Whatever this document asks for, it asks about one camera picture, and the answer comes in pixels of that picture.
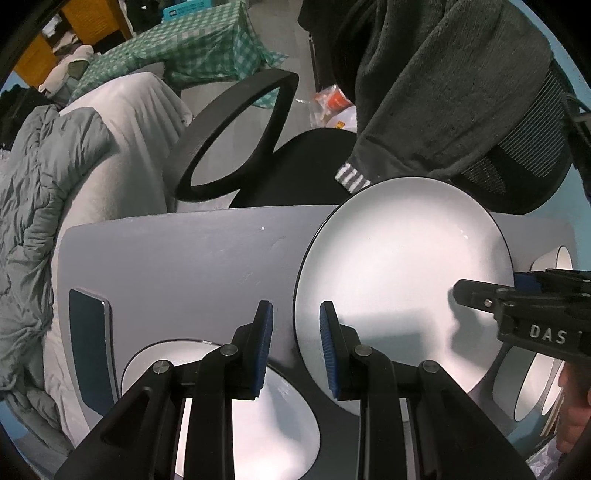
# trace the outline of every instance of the human hand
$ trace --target human hand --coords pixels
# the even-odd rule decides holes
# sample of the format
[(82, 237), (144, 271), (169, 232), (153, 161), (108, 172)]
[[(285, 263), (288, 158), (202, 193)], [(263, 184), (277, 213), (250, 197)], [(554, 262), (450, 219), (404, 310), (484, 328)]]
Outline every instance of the human hand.
[(568, 363), (564, 364), (558, 384), (563, 389), (563, 403), (558, 418), (556, 448), (569, 453), (591, 418), (591, 390), (586, 394), (581, 392), (575, 368)]

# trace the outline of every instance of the gray blanket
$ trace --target gray blanket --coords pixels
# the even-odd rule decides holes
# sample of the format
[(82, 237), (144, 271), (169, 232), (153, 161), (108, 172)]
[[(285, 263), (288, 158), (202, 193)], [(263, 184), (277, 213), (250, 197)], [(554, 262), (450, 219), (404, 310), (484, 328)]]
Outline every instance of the gray blanket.
[(0, 181), (0, 397), (50, 448), (67, 453), (56, 405), (44, 391), (41, 340), (53, 317), (50, 256), (70, 192), (112, 148), (92, 108), (60, 117), (37, 107)]
[(355, 86), (358, 140), (336, 176), (352, 193), (463, 172), (519, 123), (552, 59), (507, 0), (376, 3)]

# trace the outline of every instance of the green checkered cloth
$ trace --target green checkered cloth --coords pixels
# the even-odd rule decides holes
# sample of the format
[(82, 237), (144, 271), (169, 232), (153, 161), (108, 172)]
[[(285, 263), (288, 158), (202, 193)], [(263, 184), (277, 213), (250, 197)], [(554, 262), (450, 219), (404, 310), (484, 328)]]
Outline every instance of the green checkered cloth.
[[(194, 85), (244, 80), (287, 58), (267, 50), (252, 28), (242, 1), (167, 21), (97, 57), (80, 79), (70, 103), (104, 83), (156, 62), (164, 81), (179, 91)], [(255, 105), (272, 108), (276, 92)]]

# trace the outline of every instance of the white sheet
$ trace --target white sheet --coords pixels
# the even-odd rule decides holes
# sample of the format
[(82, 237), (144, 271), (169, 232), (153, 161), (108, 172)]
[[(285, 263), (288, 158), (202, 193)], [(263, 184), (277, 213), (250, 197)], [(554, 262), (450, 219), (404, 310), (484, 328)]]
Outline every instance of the white sheet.
[(51, 260), (53, 324), (44, 347), (45, 388), (56, 401), (61, 426), (77, 446), (88, 434), (61, 342), (57, 311), (57, 257), (69, 227), (132, 216), (167, 213), (162, 165), (193, 116), (162, 80), (137, 73), (112, 80), (79, 98), (62, 115), (91, 106), (113, 134), (113, 155), (96, 166), (72, 195), (64, 211)]

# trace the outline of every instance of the dark gray towel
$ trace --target dark gray towel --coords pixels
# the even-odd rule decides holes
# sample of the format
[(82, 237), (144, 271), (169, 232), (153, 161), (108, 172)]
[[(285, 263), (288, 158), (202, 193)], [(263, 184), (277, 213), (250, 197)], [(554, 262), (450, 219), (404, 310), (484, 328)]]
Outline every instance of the dark gray towel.
[(377, 3), (357, 75), (358, 140), (336, 175), (350, 192), (461, 173), (519, 123), (552, 59), (508, 1)]

